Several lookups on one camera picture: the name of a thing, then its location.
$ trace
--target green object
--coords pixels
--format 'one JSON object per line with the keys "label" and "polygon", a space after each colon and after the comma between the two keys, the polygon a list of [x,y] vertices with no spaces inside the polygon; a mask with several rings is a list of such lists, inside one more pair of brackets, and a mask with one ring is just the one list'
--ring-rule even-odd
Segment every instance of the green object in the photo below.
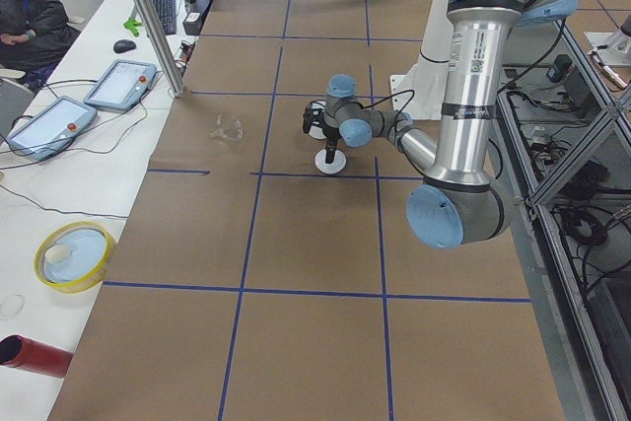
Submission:
{"label": "green object", "polygon": [[140,22],[139,20],[134,19],[133,17],[129,17],[129,19],[127,19],[127,22],[125,22],[124,24],[122,24],[126,29],[128,29],[132,35],[134,36],[139,36],[140,33],[138,32],[137,27],[141,27],[142,26],[142,22]]}

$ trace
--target person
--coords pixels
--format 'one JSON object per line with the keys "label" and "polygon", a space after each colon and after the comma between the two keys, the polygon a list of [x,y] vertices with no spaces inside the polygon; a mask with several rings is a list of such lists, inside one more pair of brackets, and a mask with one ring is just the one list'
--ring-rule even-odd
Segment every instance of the person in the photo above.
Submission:
{"label": "person", "polygon": [[79,36],[67,22],[59,0],[0,0],[0,64],[38,91]]}

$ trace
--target person's hand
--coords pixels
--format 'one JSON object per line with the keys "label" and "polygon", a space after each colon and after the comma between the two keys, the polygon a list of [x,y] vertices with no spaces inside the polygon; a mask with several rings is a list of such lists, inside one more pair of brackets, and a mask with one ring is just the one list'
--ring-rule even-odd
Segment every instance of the person's hand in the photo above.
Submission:
{"label": "person's hand", "polygon": [[1,34],[0,41],[2,41],[4,44],[13,46],[14,44],[26,43],[27,41],[29,41],[29,37],[27,36],[27,34],[23,34],[23,35]]}

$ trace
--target yellow ring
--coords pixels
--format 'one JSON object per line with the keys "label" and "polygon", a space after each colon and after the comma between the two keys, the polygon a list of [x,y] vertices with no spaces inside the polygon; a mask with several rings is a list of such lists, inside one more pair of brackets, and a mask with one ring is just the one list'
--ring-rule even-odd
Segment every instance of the yellow ring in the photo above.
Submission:
{"label": "yellow ring", "polygon": [[[43,272],[43,266],[45,263],[44,255],[46,251],[54,246],[62,237],[81,229],[99,231],[105,237],[105,251],[101,260],[99,260],[99,263],[97,263],[92,270],[83,275],[81,278],[64,283],[55,283],[50,281],[46,278],[45,273]],[[43,284],[48,285],[49,287],[62,293],[79,293],[80,291],[85,291],[103,280],[107,269],[107,261],[109,260],[109,257],[115,247],[116,241],[114,238],[99,224],[88,221],[68,224],[67,226],[57,229],[55,232],[50,234],[37,249],[37,253],[35,254],[35,275],[37,275],[37,278]]]}

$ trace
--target red cylinder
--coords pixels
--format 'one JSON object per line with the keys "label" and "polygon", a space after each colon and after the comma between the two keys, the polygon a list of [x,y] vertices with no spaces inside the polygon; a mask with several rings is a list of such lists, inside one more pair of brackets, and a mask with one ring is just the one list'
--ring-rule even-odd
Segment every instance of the red cylinder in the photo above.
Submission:
{"label": "red cylinder", "polygon": [[72,353],[31,340],[10,335],[0,342],[0,364],[36,374],[63,379],[72,360]]}

